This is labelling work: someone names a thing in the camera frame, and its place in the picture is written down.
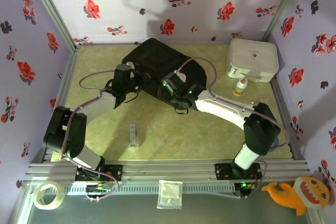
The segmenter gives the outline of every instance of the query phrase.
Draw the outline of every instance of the small plastic bag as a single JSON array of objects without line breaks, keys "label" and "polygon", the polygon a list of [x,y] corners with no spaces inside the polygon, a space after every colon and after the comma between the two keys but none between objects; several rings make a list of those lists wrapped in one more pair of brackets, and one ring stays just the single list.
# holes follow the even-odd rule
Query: small plastic bag
[{"label": "small plastic bag", "polygon": [[157,200],[157,208],[181,209],[182,190],[182,182],[159,180],[159,198]]}]

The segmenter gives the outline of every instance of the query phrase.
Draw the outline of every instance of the white plastic container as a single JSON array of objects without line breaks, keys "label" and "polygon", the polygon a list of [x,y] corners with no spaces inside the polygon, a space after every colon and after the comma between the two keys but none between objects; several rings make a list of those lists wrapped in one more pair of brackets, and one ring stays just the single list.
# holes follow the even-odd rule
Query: white plastic container
[{"label": "white plastic container", "polygon": [[254,82],[269,82],[279,71],[277,48],[269,42],[233,39],[226,63],[228,76]]}]

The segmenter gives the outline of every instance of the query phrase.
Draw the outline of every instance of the lavender wall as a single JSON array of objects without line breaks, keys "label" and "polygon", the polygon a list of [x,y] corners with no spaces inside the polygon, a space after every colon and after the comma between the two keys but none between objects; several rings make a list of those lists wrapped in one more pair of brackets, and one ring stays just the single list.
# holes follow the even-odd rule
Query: lavender wall
[{"label": "lavender wall", "polygon": [[52,0],[74,42],[261,40],[281,0]]},{"label": "lavender wall", "polygon": [[42,147],[70,49],[40,0],[0,5],[0,223],[7,223]]},{"label": "lavender wall", "polygon": [[331,192],[326,223],[336,217],[335,17],[334,0],[292,0],[270,40],[282,65],[277,82],[290,114],[287,126],[310,169]]}]

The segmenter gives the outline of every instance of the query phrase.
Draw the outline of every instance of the stuffed toy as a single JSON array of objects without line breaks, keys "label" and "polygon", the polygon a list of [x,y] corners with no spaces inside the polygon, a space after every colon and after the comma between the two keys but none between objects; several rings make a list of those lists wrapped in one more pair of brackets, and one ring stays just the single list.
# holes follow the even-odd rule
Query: stuffed toy
[{"label": "stuffed toy", "polygon": [[276,182],[264,186],[271,198],[284,207],[296,209],[297,216],[301,216],[306,208],[320,209],[329,201],[329,191],[325,184],[314,177],[298,177],[293,187],[287,183],[280,183],[282,190],[276,189]]}]

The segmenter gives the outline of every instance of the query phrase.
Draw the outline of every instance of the medicine bottle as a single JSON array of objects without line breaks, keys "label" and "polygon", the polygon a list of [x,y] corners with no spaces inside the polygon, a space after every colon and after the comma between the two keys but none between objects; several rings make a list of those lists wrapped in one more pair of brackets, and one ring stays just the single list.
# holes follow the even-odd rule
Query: medicine bottle
[{"label": "medicine bottle", "polygon": [[240,79],[235,87],[235,90],[233,91],[233,94],[235,95],[241,95],[244,91],[244,89],[247,87],[247,79],[246,78],[242,78]]}]

